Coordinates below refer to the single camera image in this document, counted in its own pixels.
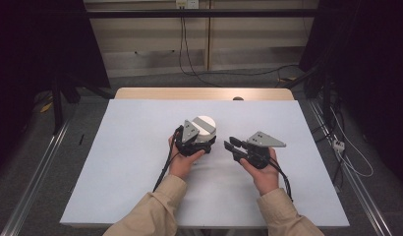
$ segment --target black cable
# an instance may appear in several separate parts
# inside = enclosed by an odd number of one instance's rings
[[[183,70],[182,65],[181,65],[181,51],[182,51],[182,49],[183,49],[183,37],[184,37],[184,41],[185,41],[185,43],[186,43],[187,59],[189,60],[190,68],[192,69],[192,72],[193,72],[192,74],[189,74],[189,73],[185,72],[185,71]],[[196,76],[196,78],[197,78],[199,81],[201,81],[202,83],[205,83],[205,84],[210,85],[210,86],[213,86],[213,87],[221,88],[221,86],[218,86],[218,85],[215,85],[215,84],[213,84],[213,83],[210,83],[210,82],[207,82],[207,81],[202,80],[202,78],[200,78],[200,76],[199,76],[199,75],[195,72],[195,70],[193,69],[192,61],[190,60],[189,45],[187,44],[186,20],[185,20],[184,18],[181,18],[181,43],[180,43],[180,58],[179,58],[179,61],[180,61],[180,69],[181,69],[181,71],[182,71],[185,75],[188,75],[188,76]]]
[[[342,189],[343,187],[343,169],[340,169],[340,186],[339,188]]]
[[[275,85],[276,88],[278,88],[278,86],[279,86],[279,84],[281,82],[281,77],[280,77],[280,74],[279,74],[279,70],[277,70],[277,75],[278,75],[278,83]]]
[[[323,126],[325,126],[325,124],[323,123],[322,125],[315,127],[314,129],[310,130],[310,133],[314,134],[315,132],[317,132],[319,129],[321,129]]]
[[[183,66],[181,64],[181,54],[183,51],[183,39],[185,41],[186,44],[186,52],[187,52],[187,58],[190,64],[190,68],[192,69],[193,73],[188,73],[186,71],[184,71]],[[278,73],[278,84],[281,80],[280,76],[279,76],[279,71],[281,69],[287,68],[287,67],[299,67],[298,64],[290,64],[290,65],[284,65],[281,67],[278,67],[277,69],[273,69],[270,71],[266,71],[266,72],[259,72],[259,73],[251,73],[251,74],[244,74],[244,73],[229,73],[229,72],[204,72],[204,73],[196,73],[193,65],[192,65],[192,61],[190,59],[190,54],[189,54],[189,46],[187,43],[187,29],[186,29],[186,21],[184,18],[181,19],[181,43],[180,43],[180,52],[179,52],[179,64],[180,64],[180,70],[183,72],[183,74],[188,75],[188,76],[196,76],[198,78],[199,81],[208,84],[210,86],[214,86],[214,87],[219,87],[221,88],[221,86],[209,83],[207,81],[202,80],[202,78],[200,78],[201,75],[231,75],[231,76],[261,76],[261,75],[266,75],[266,74],[270,74],[273,72],[277,72]]]
[[[293,202],[293,198],[291,197],[290,181],[288,181],[287,175],[284,174],[284,172],[282,171],[278,162],[276,160],[274,160],[273,158],[265,159],[263,156],[256,154],[256,153],[254,153],[254,155],[259,157],[261,160],[267,162],[270,166],[274,167],[278,171],[278,173],[281,174],[282,178],[284,179],[285,190],[287,191],[287,195],[291,199],[291,202]]]
[[[318,140],[315,140],[315,144],[317,144],[317,143],[319,143],[319,142],[321,142],[321,141],[327,139],[328,137],[330,137],[330,136],[332,135],[333,131],[334,131],[334,127],[329,130],[329,132],[327,133],[327,135],[325,135],[324,137],[322,137],[322,138],[320,138],[320,139],[318,139]]]
[[[343,113],[342,113],[342,111],[340,111],[340,108],[339,108],[339,110],[338,110],[337,113],[339,113],[339,115],[340,115],[340,118],[341,118],[341,125],[342,125],[341,129],[342,129],[342,131],[343,131],[343,132],[341,132],[341,133],[342,133],[342,138],[341,138],[340,140],[341,140],[343,143],[345,143],[345,135],[344,135],[344,133],[345,133],[345,118],[343,117]]]
[[[167,172],[168,166],[170,166],[172,159],[173,159],[177,154],[180,153],[180,152],[179,152],[179,153],[175,154],[175,155],[173,156],[173,158],[171,158],[171,152],[173,151],[173,146],[174,146],[174,143],[175,143],[175,139],[176,139],[176,136],[177,136],[178,132],[180,131],[181,127],[182,127],[182,126],[180,126],[179,128],[177,128],[177,129],[174,131],[173,138],[171,139],[170,151],[168,152],[167,160],[165,161],[164,168],[162,168],[161,174],[159,175],[158,180],[156,181],[156,184],[155,184],[155,186],[153,187],[153,190],[152,190],[153,192],[155,192],[156,188],[158,188],[158,185],[161,183],[162,179],[164,178],[165,172]]]
[[[342,189],[342,185],[343,185],[343,171],[342,171],[342,168],[341,168],[341,167],[342,167],[343,159],[345,158],[345,152],[346,152],[346,150],[343,150],[343,152],[342,152],[342,158],[338,161],[338,164],[337,164],[337,167],[336,167],[336,171],[335,171],[335,173],[334,173],[334,175],[333,175],[333,178],[332,178],[332,184],[334,185],[334,182],[336,181],[337,174],[338,174],[339,171],[340,171],[341,176],[342,176],[340,189]]]
[[[303,10],[305,9],[305,0],[302,0],[302,9]],[[303,27],[305,28],[306,37],[309,38],[309,33],[307,32],[306,21],[304,17],[303,17]]]

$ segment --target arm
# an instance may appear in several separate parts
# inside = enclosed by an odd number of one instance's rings
[[[276,153],[269,149],[276,161]],[[278,171],[268,165],[264,169],[254,168],[246,159],[241,165],[254,179],[259,190],[258,205],[266,222],[268,235],[322,235],[320,230],[305,216],[297,213],[293,203],[283,189],[278,188]]]
[[[113,224],[104,236],[175,235],[177,223],[174,215],[187,190],[184,180],[190,173],[193,162],[202,155],[203,150],[191,156],[183,156],[174,145],[169,174],[154,193],[147,193],[131,212]]]

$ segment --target gray plastic part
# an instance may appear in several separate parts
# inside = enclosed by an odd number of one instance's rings
[[[275,147],[275,148],[285,148],[286,144],[281,141],[271,137],[270,135],[263,133],[261,131],[256,132],[248,140],[248,144],[255,145],[257,147]]]
[[[187,140],[199,134],[199,129],[192,124],[192,122],[185,120],[183,129],[183,138],[181,141],[185,143]]]
[[[216,128],[208,124],[207,122],[203,121],[200,117],[196,117],[193,120],[194,123],[196,123],[198,126],[204,128],[206,131],[208,131],[210,134],[213,134],[214,131],[216,131]]]

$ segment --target black curtain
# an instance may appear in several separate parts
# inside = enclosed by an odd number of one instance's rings
[[[330,4],[320,1],[320,6]],[[362,132],[403,181],[403,1],[345,4],[342,8],[353,13],[350,30],[326,69]],[[303,70],[318,60],[338,26],[335,19],[315,21]]]
[[[34,96],[51,89],[56,74],[109,87],[88,19],[34,14],[85,10],[83,0],[0,1],[0,165],[29,120]]]

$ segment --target electrical outlet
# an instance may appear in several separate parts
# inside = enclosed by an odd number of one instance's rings
[[[187,0],[176,0],[177,9],[187,9]]]
[[[338,140],[333,140],[332,147],[333,149],[342,152],[345,149],[345,143]]]
[[[199,0],[187,0],[187,9],[198,9]]]

